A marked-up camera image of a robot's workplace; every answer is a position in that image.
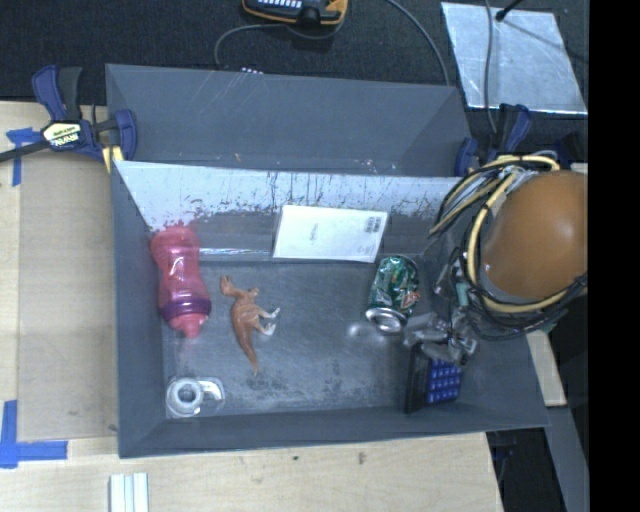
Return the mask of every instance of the bottle cap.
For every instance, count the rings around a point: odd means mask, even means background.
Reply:
[[[199,313],[188,313],[176,316],[169,321],[169,325],[177,331],[184,331],[187,338],[197,338],[200,334],[200,326],[207,319],[206,315]]]

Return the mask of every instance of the blue tape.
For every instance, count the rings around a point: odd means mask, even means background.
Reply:
[[[4,415],[2,417],[2,437],[0,438],[0,468],[15,469],[21,461],[66,460],[68,441],[18,443],[16,436],[17,419],[17,400],[5,402]]]
[[[18,130],[9,130],[7,132],[7,138],[13,143],[16,148],[19,148],[25,143],[40,142],[42,135],[40,132],[32,130],[31,128],[20,128]],[[20,185],[22,182],[22,161],[16,158],[13,161],[13,179],[12,186]]]

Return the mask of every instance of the clamp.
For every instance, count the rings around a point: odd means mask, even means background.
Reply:
[[[81,72],[79,67],[49,65],[33,75],[31,84],[36,99],[47,109],[51,122],[40,130],[39,136],[34,134],[32,140],[35,140],[31,144],[0,153],[0,162],[19,159],[47,148],[55,152],[71,151],[104,162],[107,148],[98,137],[101,132],[114,129],[119,131],[123,158],[129,160],[133,157],[138,142],[133,112],[118,110],[114,119],[101,123],[82,119],[76,102]]]
[[[512,154],[527,136],[532,124],[531,112],[527,107],[502,103],[499,115],[498,132],[491,137],[486,150],[479,150],[478,142],[473,138],[465,137],[462,141],[456,157],[454,176],[466,176],[469,168],[493,162],[500,155]]]

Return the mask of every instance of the pink bottle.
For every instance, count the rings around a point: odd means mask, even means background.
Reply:
[[[162,272],[158,294],[162,318],[187,338],[197,337],[211,313],[209,292],[200,277],[198,237],[187,227],[172,226],[153,237],[150,249]]]

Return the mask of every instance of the crushed can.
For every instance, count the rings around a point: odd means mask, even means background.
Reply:
[[[406,256],[383,258],[376,271],[365,317],[379,330],[401,332],[420,299],[418,266]]]

